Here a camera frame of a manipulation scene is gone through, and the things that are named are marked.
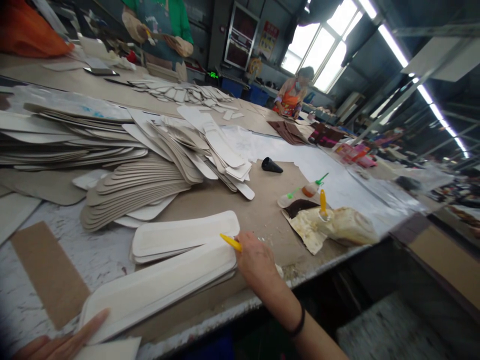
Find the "black wristband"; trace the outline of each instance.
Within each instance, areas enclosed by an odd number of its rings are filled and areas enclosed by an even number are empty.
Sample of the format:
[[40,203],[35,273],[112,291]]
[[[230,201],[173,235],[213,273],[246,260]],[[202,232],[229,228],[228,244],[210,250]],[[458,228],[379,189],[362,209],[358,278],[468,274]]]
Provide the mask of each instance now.
[[304,328],[304,324],[305,324],[305,308],[302,304],[300,304],[301,306],[301,319],[300,319],[300,323],[298,324],[298,326],[295,328],[295,330],[293,331],[289,331],[288,332],[288,336],[291,337],[291,338],[294,338],[296,337],[298,334],[300,334]]

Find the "green shirt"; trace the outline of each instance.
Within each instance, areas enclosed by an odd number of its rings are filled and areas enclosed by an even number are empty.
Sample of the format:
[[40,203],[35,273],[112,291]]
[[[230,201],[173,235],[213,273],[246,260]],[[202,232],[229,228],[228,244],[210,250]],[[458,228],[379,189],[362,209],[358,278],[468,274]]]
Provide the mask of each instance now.
[[[122,0],[122,2],[137,13],[137,6],[140,0]],[[165,3],[166,0],[142,0],[155,1],[157,3]],[[183,0],[168,0],[168,12],[170,16],[171,30],[173,36],[179,36],[189,43],[194,43],[192,34],[190,33],[189,18]]]

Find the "glue pot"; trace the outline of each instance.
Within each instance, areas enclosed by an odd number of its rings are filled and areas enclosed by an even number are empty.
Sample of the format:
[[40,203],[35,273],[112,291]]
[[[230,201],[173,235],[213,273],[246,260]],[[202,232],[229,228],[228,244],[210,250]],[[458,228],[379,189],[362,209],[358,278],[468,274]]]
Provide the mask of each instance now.
[[288,194],[282,195],[277,204],[282,209],[289,207],[295,200],[310,200],[318,193],[320,185],[322,184],[322,179],[313,181],[304,187],[296,188],[294,191],[289,192]]
[[315,194],[319,192],[320,184],[322,183],[321,180],[316,180],[313,181],[304,187],[301,188],[301,192],[307,197],[307,198],[313,198]]

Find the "orange bag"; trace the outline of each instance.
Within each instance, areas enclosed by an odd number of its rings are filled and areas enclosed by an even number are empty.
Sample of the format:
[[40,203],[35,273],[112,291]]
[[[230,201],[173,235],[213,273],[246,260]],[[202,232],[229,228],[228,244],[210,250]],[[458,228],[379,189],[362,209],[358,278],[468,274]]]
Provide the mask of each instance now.
[[28,58],[65,55],[74,49],[25,0],[6,0],[0,21],[0,51]]

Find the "yellow handle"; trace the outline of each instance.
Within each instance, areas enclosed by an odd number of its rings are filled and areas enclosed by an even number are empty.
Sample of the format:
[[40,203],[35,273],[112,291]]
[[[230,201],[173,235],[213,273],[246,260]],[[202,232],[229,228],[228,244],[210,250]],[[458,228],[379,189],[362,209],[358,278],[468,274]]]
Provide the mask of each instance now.
[[232,239],[230,236],[226,236],[223,234],[220,234],[221,238],[226,241],[226,243],[230,246],[232,246],[235,250],[237,250],[239,253],[242,252],[242,245],[238,241],[235,241],[235,239]]
[[327,198],[323,189],[320,191],[320,213],[327,214]]

